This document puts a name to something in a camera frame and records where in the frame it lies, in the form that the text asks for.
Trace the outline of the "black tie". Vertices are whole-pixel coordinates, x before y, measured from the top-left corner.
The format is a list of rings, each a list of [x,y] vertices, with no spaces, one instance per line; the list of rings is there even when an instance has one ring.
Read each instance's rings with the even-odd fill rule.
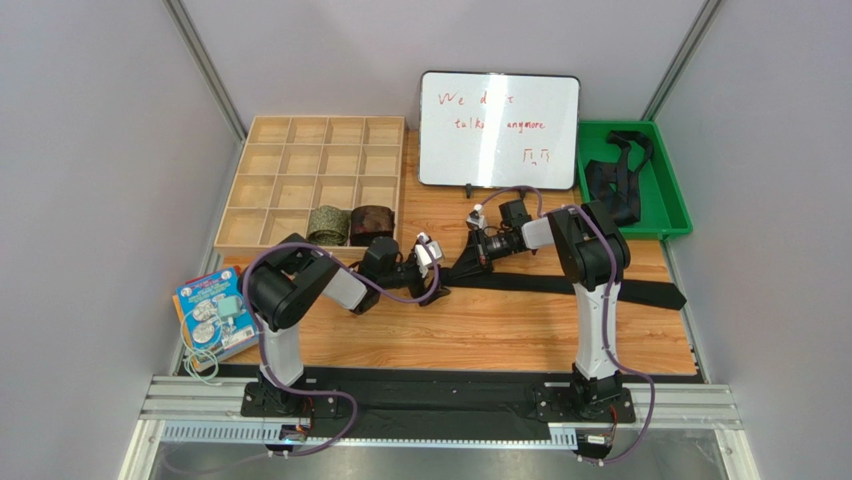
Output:
[[[485,273],[460,277],[441,268],[440,280],[447,287],[574,295],[573,286],[561,275],[528,275],[519,273]],[[620,301],[680,311],[686,296],[671,282],[625,279],[618,294]]]

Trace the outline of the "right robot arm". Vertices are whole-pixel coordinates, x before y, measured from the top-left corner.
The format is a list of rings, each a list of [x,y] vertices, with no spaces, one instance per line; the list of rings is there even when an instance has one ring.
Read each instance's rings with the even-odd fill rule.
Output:
[[[497,232],[473,228],[462,254],[440,278],[450,283],[484,279],[498,259],[553,246],[577,301],[570,408],[588,420],[612,412],[622,393],[615,323],[617,295],[630,264],[624,237],[599,201],[562,207],[534,220],[521,200],[513,200],[502,204],[500,213]]]

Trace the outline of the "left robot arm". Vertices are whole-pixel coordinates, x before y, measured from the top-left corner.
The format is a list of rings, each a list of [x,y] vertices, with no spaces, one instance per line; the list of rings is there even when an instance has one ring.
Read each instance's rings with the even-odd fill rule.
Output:
[[[258,328],[261,355],[259,377],[244,393],[242,416],[310,413],[316,395],[297,385],[305,373],[300,323],[319,298],[355,315],[368,312],[381,298],[425,306],[446,293],[440,285],[443,259],[439,242],[425,233],[416,237],[407,256],[393,238],[377,237],[351,266],[299,234],[262,253],[238,280]]]

